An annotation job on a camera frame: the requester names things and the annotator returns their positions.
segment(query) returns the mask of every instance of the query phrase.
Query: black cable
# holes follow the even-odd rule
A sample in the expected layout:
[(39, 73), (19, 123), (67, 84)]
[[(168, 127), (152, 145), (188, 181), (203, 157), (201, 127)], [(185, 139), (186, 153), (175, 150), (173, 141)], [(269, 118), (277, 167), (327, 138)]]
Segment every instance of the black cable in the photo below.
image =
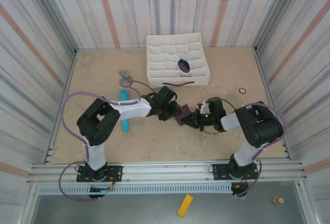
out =
[(76, 165), (75, 167), (74, 167), (74, 170), (78, 173), (79, 172), (79, 170), (77, 170), (77, 168), (76, 167), (80, 167), (80, 165)]
[(214, 173), (214, 171), (210, 171), (210, 167), (212, 167), (213, 166), (213, 164), (211, 164), (209, 167), (208, 167), (208, 172), (210, 173), (210, 174), (213, 174)]
[(217, 135), (217, 134), (219, 134), (219, 131), (217, 131), (218, 133), (209, 133), (209, 132), (207, 132), (206, 130), (204, 130), (205, 131), (205, 133), (207, 133), (207, 134), (210, 134), (210, 135)]

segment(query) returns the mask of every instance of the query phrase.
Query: small wooden object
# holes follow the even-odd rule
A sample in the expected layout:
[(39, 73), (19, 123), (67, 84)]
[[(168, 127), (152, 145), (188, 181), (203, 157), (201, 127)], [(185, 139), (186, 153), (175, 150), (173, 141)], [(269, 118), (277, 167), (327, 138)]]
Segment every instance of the small wooden object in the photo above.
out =
[(189, 195), (189, 194), (187, 194), (185, 196), (183, 202), (181, 203), (181, 206), (180, 206), (179, 210), (177, 211), (178, 216), (180, 216), (182, 218), (185, 216), (185, 214), (186, 214), (186, 212), (187, 212), (187, 210), (188, 210), (188, 208), (189, 208), (189, 206), (190, 206), (193, 198), (194, 197), (191, 196), (191, 195)]
[(284, 203), (284, 199), (282, 197), (274, 197), (273, 202), (276, 205), (280, 205), (280, 204)]

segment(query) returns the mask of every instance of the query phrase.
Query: fabric wall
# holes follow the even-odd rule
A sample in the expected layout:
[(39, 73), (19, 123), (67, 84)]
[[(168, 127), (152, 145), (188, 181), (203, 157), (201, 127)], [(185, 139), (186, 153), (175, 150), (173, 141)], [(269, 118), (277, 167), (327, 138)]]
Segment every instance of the fabric wall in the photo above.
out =
[(78, 48), (145, 47), (146, 35), (201, 32), (251, 46), (279, 0), (50, 0)]
[(261, 63), (287, 142), (302, 160), (324, 223), (330, 223), (330, 0), (291, 0)]
[(72, 62), (37, 0), (0, 0), (0, 223), (42, 163)]

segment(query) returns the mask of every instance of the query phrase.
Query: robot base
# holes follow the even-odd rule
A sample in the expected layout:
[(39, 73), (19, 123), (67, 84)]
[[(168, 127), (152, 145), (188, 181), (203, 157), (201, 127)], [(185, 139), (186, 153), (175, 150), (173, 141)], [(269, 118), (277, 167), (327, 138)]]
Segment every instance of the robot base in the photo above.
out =
[(77, 182), (120, 182), (122, 181), (122, 166), (108, 166), (105, 164), (99, 170), (94, 171), (86, 163), (85, 166), (79, 166)]
[(243, 179), (247, 175), (247, 179), (256, 179), (258, 169), (255, 163), (247, 166), (239, 167), (239, 171), (233, 172), (230, 164), (212, 164), (214, 180), (232, 180)]

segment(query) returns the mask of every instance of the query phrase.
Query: brown strap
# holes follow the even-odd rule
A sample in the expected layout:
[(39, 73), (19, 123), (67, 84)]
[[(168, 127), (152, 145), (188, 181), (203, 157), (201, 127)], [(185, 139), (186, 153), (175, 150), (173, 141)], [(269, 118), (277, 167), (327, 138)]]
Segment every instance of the brown strap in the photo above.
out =
[(181, 87), (187, 84), (191, 84), (191, 83), (195, 83), (194, 81), (188, 81), (186, 83), (182, 83), (182, 84), (172, 84), (172, 83), (168, 83), (168, 82), (163, 82), (164, 85), (169, 85), (169, 86), (174, 86), (174, 87)]

